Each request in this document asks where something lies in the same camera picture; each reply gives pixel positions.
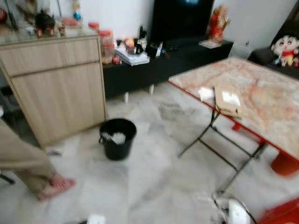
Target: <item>metal table frame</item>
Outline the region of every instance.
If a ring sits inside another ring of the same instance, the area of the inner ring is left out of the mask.
[[[218,157],[220,157],[223,161],[225,161],[228,165],[230,165],[235,171],[236,173],[229,177],[223,184],[222,186],[220,186],[216,192],[219,194],[224,193],[227,188],[230,186],[230,184],[234,181],[234,179],[239,175],[239,173],[247,166],[247,164],[252,160],[252,159],[257,159],[259,157],[259,155],[265,150],[267,144],[266,143],[262,143],[260,144],[256,150],[254,151],[254,153],[250,154],[249,152],[247,152],[243,147],[239,146],[237,143],[235,143],[234,141],[232,141],[231,139],[229,139],[227,136],[225,136],[223,133],[221,133],[215,126],[214,126],[214,122],[217,120],[217,118],[219,117],[221,113],[220,112],[216,112],[215,109],[212,109],[212,117],[211,117],[211,121],[209,123],[209,125],[204,129],[204,131],[200,134],[200,136],[194,140],[190,145],[188,145],[179,155],[178,157],[180,158],[191,146],[193,146],[197,141],[200,141],[204,146],[206,146],[208,149],[210,149],[213,153],[215,153]],[[225,138],[226,140],[228,140],[229,142],[231,142],[233,145],[237,146],[240,150],[242,150],[249,158],[241,165],[240,168],[237,168],[235,165],[233,165],[229,160],[227,160],[223,155],[221,155],[220,153],[218,153],[214,148],[212,148],[210,145],[208,145],[206,142],[203,141],[202,137],[205,135],[205,133],[209,130],[212,129],[213,131],[215,131],[216,133],[218,133],[220,136],[222,136],[223,138]]]

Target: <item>tile floor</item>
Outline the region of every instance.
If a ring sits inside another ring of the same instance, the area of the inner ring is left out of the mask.
[[[62,157],[51,160],[65,176],[75,178],[76,187],[48,202],[38,202],[17,180],[0,180],[0,224],[64,224],[91,213],[102,214],[107,224],[209,224],[215,208],[209,196],[233,169],[196,143],[181,159],[177,154],[205,128],[210,111],[203,104],[167,83],[130,93],[107,102],[110,118],[132,120],[138,133],[125,161],[105,158],[98,145],[98,128],[74,135],[48,150]],[[232,123],[220,118],[217,127],[249,151],[257,144],[246,134],[231,130]],[[215,133],[205,140],[234,164],[246,156]],[[255,217],[265,208],[299,195],[299,175],[284,179],[269,163],[277,151],[267,148],[260,160],[252,161],[228,189],[244,201]]]

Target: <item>cabinet drawer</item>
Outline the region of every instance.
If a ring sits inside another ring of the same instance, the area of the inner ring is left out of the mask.
[[[97,39],[41,44],[0,51],[9,76],[99,61]]]
[[[105,120],[100,63],[11,80],[41,145],[61,140]]]

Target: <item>marble table top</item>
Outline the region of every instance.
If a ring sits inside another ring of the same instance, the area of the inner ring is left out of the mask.
[[[238,58],[229,58],[177,76],[169,82],[199,98],[202,86],[238,89],[247,110],[241,126],[299,160],[299,81]],[[214,108],[214,100],[204,102]]]

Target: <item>cabinet door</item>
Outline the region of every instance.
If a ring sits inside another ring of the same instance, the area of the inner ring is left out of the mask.
[[[15,77],[12,83],[42,145],[105,120],[99,63]]]

